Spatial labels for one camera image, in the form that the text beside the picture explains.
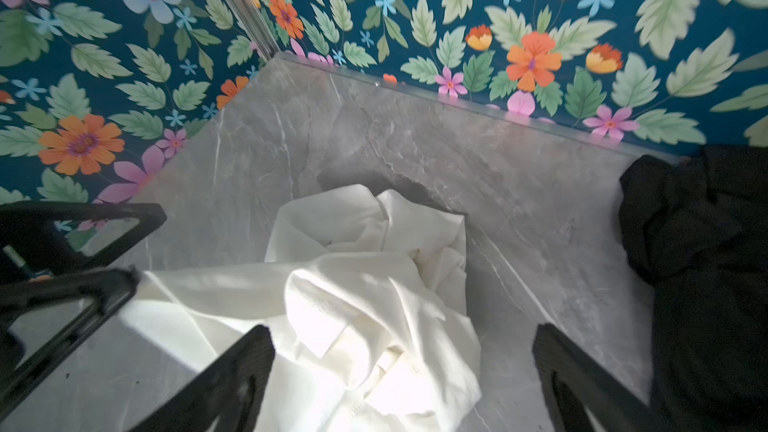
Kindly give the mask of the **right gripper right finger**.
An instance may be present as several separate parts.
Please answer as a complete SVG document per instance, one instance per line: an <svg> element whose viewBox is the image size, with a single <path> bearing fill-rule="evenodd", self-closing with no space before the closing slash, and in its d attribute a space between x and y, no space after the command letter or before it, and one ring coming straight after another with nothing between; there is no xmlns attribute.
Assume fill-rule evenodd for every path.
<svg viewBox="0 0 768 432"><path fill-rule="evenodd" d="M556 431L664 431L666 422L556 326L537 326L532 353Z"/></svg>

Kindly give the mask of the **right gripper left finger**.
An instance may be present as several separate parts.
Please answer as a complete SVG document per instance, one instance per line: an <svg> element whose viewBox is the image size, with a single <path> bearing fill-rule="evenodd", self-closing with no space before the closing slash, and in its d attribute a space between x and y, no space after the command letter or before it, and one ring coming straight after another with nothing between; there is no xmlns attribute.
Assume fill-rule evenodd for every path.
<svg viewBox="0 0 768 432"><path fill-rule="evenodd" d="M269 330L256 326L132 430L253 431L274 360Z"/></svg>

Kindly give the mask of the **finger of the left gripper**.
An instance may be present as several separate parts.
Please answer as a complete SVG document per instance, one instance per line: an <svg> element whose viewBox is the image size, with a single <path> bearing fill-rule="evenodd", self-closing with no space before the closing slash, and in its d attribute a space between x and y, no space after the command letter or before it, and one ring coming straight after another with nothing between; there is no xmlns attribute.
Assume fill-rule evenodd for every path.
<svg viewBox="0 0 768 432"><path fill-rule="evenodd" d="M1 418L134 297L140 274L102 268L1 287Z"/></svg>
<svg viewBox="0 0 768 432"><path fill-rule="evenodd" d="M158 204L85 204L20 201L1 207L1 280L30 281L105 267L167 220ZM55 227L57 222L125 222L130 228L97 253L86 255Z"/></svg>

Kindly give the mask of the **white cloth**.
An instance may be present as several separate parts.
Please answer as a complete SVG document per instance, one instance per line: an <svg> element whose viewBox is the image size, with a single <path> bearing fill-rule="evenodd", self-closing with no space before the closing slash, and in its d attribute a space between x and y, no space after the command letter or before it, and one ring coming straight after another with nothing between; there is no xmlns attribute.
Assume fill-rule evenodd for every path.
<svg viewBox="0 0 768 432"><path fill-rule="evenodd" d="M260 263L147 271L121 321L200 372L276 351L259 431L454 431L481 399L463 216L356 184L277 214Z"/></svg>

